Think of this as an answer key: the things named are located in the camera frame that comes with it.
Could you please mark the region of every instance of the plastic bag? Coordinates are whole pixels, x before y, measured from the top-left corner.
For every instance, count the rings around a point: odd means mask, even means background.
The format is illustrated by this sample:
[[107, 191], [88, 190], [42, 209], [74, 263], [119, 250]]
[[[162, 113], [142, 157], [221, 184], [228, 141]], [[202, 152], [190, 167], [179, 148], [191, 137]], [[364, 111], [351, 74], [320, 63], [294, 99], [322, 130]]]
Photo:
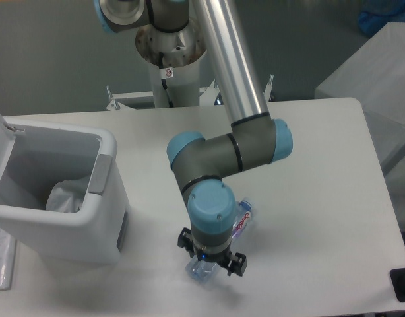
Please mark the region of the plastic bag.
[[80, 180], [64, 180], [57, 183], [51, 190], [46, 210], [60, 213], [78, 212], [82, 207], [90, 177], [91, 175]]
[[366, 0], [358, 17], [358, 26], [373, 36], [387, 22], [405, 22], [405, 0]]

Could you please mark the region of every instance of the plastic water bottle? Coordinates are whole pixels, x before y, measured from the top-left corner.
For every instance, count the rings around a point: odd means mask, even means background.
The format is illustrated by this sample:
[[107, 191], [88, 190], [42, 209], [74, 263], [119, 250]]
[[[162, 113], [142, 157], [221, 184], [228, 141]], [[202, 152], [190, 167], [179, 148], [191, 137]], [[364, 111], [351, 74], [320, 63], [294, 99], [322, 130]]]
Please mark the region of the plastic water bottle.
[[[244, 198], [241, 202], [236, 203], [236, 216], [234, 228], [232, 229], [232, 245], [241, 236], [246, 226], [253, 218], [253, 204], [249, 199]], [[221, 267], [217, 263], [198, 261], [197, 256], [194, 256], [187, 264], [185, 271], [190, 277], [199, 283], [206, 283], [212, 276], [216, 275]]]

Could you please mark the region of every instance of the gray floor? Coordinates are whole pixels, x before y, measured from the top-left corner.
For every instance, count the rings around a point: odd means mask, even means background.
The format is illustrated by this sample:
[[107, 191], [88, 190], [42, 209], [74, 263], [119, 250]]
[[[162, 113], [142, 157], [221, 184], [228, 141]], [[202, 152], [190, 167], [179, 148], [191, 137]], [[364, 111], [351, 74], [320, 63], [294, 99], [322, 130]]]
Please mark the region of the gray floor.
[[[237, 0], [261, 83], [275, 75], [277, 100], [313, 98], [314, 88], [367, 38], [361, 0]], [[91, 0], [0, 2], [0, 112], [80, 112], [113, 93], [150, 90], [135, 32], [105, 34]], [[214, 75], [208, 59], [201, 85]]]

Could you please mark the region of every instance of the white trash bin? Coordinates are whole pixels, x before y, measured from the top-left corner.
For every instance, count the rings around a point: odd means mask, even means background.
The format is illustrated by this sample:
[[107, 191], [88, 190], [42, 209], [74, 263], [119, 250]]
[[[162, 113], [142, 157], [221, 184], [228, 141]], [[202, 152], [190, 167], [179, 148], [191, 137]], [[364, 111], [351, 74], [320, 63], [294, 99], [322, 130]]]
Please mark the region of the white trash bin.
[[[0, 227], [41, 254], [115, 263], [130, 209], [103, 129], [0, 115]], [[76, 213], [46, 211], [56, 183], [90, 177]]]

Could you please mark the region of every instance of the light blue joint cap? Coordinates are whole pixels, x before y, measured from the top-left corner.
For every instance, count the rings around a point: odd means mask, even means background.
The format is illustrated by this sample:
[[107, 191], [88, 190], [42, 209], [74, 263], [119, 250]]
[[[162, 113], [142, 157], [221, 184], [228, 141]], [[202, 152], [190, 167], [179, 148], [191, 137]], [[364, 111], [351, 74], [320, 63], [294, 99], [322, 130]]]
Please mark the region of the light blue joint cap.
[[220, 234], [234, 224], [235, 195], [221, 180], [203, 180], [191, 192], [188, 214], [194, 226], [207, 234]]
[[294, 148], [292, 133], [286, 122], [282, 119], [274, 119], [274, 124], [276, 125], [276, 148], [271, 163], [288, 157]]
[[168, 144], [168, 158], [170, 162], [170, 168], [173, 166], [173, 161], [180, 151], [183, 150], [190, 142], [204, 139], [203, 135], [198, 131], [187, 131], [176, 135]]
[[100, 8], [100, 0], [94, 0], [94, 8], [96, 10], [98, 20], [100, 20], [100, 23], [103, 27], [103, 30], [105, 30], [107, 33], [115, 33], [106, 23], [106, 20], [104, 20], [103, 12]]

